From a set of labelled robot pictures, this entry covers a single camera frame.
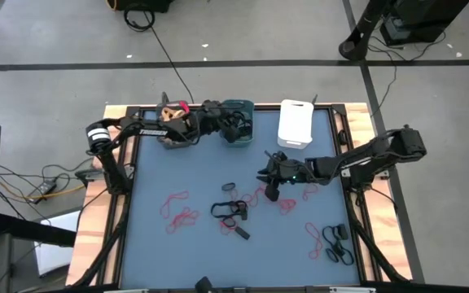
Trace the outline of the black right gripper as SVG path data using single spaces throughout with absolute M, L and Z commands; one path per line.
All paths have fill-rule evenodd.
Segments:
M 257 172 L 256 178 L 259 181 L 273 181 L 276 179 L 280 184 L 290 183 L 312 183 L 314 176 L 305 162 L 299 160 L 276 160 L 274 164 L 268 164 L 265 168 Z M 272 182 L 265 188 L 265 196 L 271 202 L 277 202 L 279 198 L 279 183 Z

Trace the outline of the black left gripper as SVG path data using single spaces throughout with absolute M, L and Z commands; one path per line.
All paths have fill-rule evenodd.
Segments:
M 240 118 L 229 116 L 229 112 L 218 101 L 205 100 L 195 111 L 200 132 L 219 132 L 228 143 L 234 143 L 239 138 L 238 127 Z

